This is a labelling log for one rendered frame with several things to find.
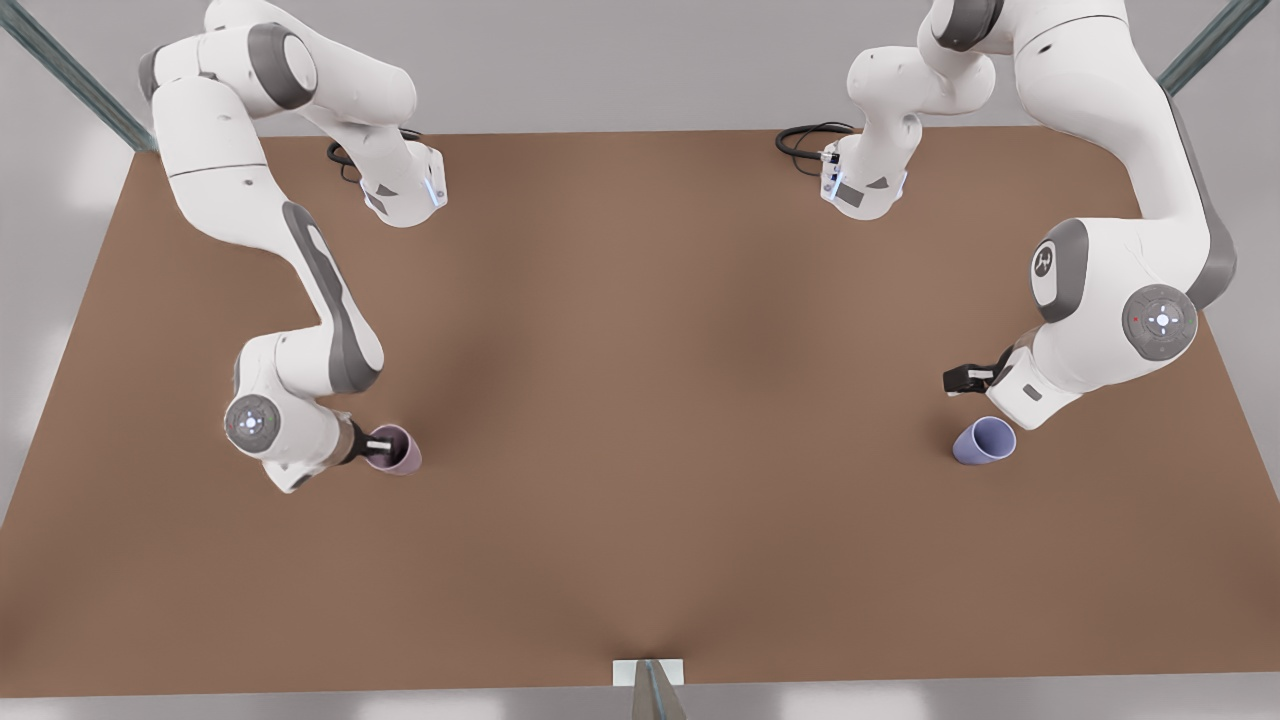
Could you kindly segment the silver frame post with foot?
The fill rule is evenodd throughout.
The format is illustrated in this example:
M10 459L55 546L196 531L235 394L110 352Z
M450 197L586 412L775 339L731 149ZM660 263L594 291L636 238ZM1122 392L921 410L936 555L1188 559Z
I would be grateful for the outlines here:
M682 659L612 662L613 685L632 687L631 720L689 720L676 687L685 684Z

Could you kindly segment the pink cup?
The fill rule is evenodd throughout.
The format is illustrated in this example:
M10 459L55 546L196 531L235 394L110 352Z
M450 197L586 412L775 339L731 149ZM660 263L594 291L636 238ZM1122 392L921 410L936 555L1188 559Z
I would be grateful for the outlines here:
M388 424L375 428L367 437L392 438L396 441L394 452L367 452L364 460L379 471L389 475L403 477L417 471L422 457L413 437L403 428Z

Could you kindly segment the purple cup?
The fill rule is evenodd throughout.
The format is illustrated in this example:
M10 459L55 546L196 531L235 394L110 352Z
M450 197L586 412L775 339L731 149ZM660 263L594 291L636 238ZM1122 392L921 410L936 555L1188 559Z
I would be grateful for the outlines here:
M980 465L1009 457L1016 446L1016 433L1004 419L983 416L954 441L952 456L960 464Z

